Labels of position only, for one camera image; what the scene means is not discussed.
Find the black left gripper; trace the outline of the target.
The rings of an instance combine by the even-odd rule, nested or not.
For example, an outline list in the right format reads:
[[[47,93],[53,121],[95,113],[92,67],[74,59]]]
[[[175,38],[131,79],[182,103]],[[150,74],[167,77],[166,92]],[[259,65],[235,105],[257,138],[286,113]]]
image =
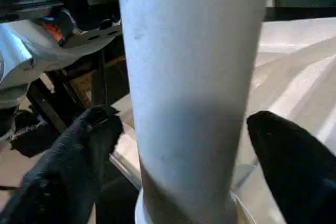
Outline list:
[[[1,0],[1,23],[37,20],[64,48],[79,45],[70,0]]]

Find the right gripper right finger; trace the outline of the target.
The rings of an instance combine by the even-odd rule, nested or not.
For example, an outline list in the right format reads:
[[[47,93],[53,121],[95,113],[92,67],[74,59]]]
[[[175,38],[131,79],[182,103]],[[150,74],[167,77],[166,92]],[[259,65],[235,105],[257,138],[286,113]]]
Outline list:
[[[335,155],[306,129],[270,111],[252,114],[246,123],[286,223],[335,223]]]

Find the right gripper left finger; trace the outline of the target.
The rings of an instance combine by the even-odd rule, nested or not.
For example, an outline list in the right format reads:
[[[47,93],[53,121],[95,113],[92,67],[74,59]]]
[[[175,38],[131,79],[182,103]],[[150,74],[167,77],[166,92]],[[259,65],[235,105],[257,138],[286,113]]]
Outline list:
[[[122,133],[114,107],[84,111],[24,175],[1,211],[1,223],[87,223]]]

